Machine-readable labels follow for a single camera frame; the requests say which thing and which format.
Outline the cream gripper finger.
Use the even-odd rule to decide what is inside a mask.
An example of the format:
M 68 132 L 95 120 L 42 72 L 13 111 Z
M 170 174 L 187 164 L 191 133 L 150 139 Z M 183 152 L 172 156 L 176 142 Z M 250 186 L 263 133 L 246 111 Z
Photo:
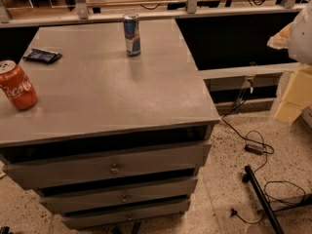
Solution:
M 312 103 L 312 46 L 307 26 L 289 23 L 274 36 L 267 46 L 287 49 L 289 57 L 299 62 L 299 69 L 285 78 L 288 82 L 273 113 L 273 119 L 282 124 L 292 124 L 302 111 Z

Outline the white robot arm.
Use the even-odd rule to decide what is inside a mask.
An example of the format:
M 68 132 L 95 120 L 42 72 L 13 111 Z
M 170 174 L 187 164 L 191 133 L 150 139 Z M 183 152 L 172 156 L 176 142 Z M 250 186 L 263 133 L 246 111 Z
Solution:
M 289 58 L 300 63 L 293 71 L 273 118 L 292 124 L 312 104 L 312 2 L 309 2 L 282 30 L 270 37 L 267 46 L 287 49 Z

